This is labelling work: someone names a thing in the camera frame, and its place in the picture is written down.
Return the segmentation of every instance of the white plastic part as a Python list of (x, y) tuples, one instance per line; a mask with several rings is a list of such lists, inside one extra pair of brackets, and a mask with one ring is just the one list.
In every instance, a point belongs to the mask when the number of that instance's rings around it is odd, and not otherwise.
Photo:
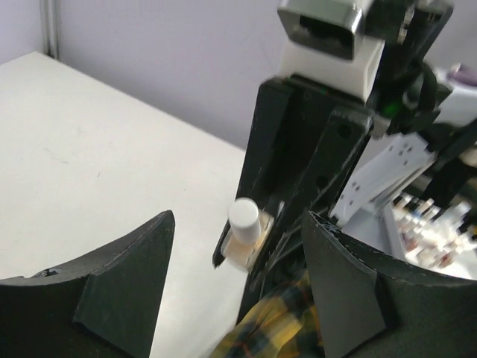
[(426, 150), (427, 146), (418, 134), (399, 134), (383, 152), (355, 171), (330, 213), (338, 219), (337, 225), (343, 227), (361, 208), (375, 209), (373, 200), (378, 195), (392, 192), (433, 163), (435, 155)]
[(230, 229), (235, 238), (245, 245), (252, 245), (260, 237), (262, 227), (259, 207), (249, 198), (237, 199), (229, 209)]
[(301, 75), (366, 101), (376, 79), (383, 40), (365, 37), (353, 61), (342, 60), (287, 39), (279, 76)]

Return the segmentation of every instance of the gray wall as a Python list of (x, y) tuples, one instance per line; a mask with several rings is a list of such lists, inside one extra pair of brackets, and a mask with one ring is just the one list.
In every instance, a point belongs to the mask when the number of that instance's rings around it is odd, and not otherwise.
[(461, 62), (477, 69), (477, 1), (453, 2), (452, 18), (429, 51), (429, 62), (446, 68)]
[(0, 1), (0, 63), (32, 51), (42, 51), (38, 0)]
[[(280, 0), (61, 0), (60, 58), (113, 87), (245, 147), (258, 85), (278, 68)], [(476, 0), (429, 54), (477, 68)]]

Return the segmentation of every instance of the white table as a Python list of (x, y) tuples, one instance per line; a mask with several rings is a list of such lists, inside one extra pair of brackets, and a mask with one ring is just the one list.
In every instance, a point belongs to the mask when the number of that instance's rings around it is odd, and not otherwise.
[(242, 150), (42, 54), (6, 63), (0, 278), (69, 261), (172, 209), (151, 356), (200, 357), (235, 323), (246, 280), (227, 263), (212, 267), (243, 159)]

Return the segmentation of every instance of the white bracket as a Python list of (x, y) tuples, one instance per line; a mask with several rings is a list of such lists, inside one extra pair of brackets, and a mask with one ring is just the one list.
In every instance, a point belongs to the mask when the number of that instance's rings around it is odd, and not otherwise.
[(426, 150), (427, 145), (418, 134), (399, 134), (380, 155), (354, 172), (330, 213), (337, 226), (343, 227), (359, 209), (369, 209), (374, 198), (429, 167), (435, 156)]

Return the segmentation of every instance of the plaid fabric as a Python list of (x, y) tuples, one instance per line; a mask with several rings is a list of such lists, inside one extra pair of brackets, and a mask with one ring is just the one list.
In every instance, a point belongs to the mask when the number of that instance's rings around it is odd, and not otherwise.
[(324, 357), (308, 272), (257, 303), (211, 358)]

